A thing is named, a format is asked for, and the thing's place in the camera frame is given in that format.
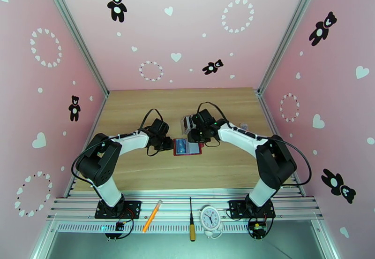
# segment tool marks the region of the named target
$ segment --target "alarm clock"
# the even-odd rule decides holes
[[[206,206],[202,209],[199,220],[204,229],[204,234],[212,239],[219,238],[222,235],[223,223],[220,220],[220,215],[217,209],[212,206]],[[213,237],[214,231],[219,231],[220,234]]]

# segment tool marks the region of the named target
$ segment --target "pink wall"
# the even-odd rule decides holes
[[[316,197],[344,259],[374,258],[374,5],[375,0],[312,0],[265,93],[282,137],[311,161],[313,178],[306,191]],[[312,46],[315,24],[330,11],[337,22]],[[307,169],[298,160],[304,180]],[[356,191],[352,204],[343,189],[336,196],[323,183],[325,168]]]
[[[124,22],[111,0],[65,1],[106,85],[126,90],[258,87],[299,0],[122,0]]]
[[[20,259],[29,258],[53,199],[63,196],[104,95],[53,0],[0,0],[0,16],[0,257]]]

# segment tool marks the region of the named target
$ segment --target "pencil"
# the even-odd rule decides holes
[[[145,225],[144,228],[142,229],[142,232],[146,232],[147,229],[149,228],[149,226],[150,226],[152,220],[154,219],[156,213],[158,212],[158,210],[159,210],[159,208],[160,208],[161,203],[162,203],[161,200],[157,202],[157,205],[156,205],[156,207],[154,208],[154,211],[152,212],[152,214],[150,215],[149,220],[146,222],[146,225]]]

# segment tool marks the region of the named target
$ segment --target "wooden surface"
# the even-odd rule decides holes
[[[251,88],[112,91],[100,116],[95,134],[113,136],[137,130],[145,114],[157,108],[169,125],[168,136],[183,138],[180,120],[196,113],[201,102],[218,105],[234,125],[247,123],[249,130],[271,136],[259,102]],[[203,105],[216,119],[219,112]],[[158,117],[152,112],[145,125]],[[216,145],[212,140],[209,145]],[[174,156],[173,150],[154,157],[139,149],[119,157],[113,178],[119,190],[162,190],[254,187],[259,179],[256,160],[232,144],[204,147],[202,155]],[[75,190],[91,190],[78,181]]]

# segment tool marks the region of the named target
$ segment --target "yellow screwdriver handle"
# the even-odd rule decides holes
[[[194,224],[190,225],[190,241],[195,241],[195,226],[194,226]]]

